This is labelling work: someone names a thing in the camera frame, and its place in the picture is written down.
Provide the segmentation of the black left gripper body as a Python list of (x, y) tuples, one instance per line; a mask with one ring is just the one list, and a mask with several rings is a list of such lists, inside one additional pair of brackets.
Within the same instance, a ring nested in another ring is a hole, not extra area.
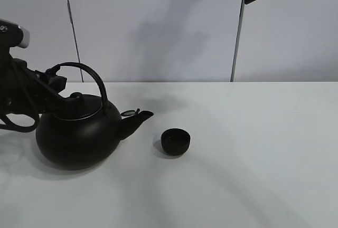
[(1, 47), (1, 111), (33, 115), (50, 112), (60, 95), (42, 83), (27, 62), (12, 57), (12, 47)]

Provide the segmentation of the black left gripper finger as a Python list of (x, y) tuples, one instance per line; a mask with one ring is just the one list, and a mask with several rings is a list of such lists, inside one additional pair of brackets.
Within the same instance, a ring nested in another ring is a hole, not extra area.
[(77, 107), (84, 103), (82, 94), (71, 94), (69, 97), (61, 97), (50, 103), (50, 112), (52, 113), (72, 113)]
[(50, 68), (44, 72), (35, 70), (34, 73), (42, 83), (46, 84), (56, 93), (60, 93), (66, 87), (66, 77), (57, 75), (56, 69)]

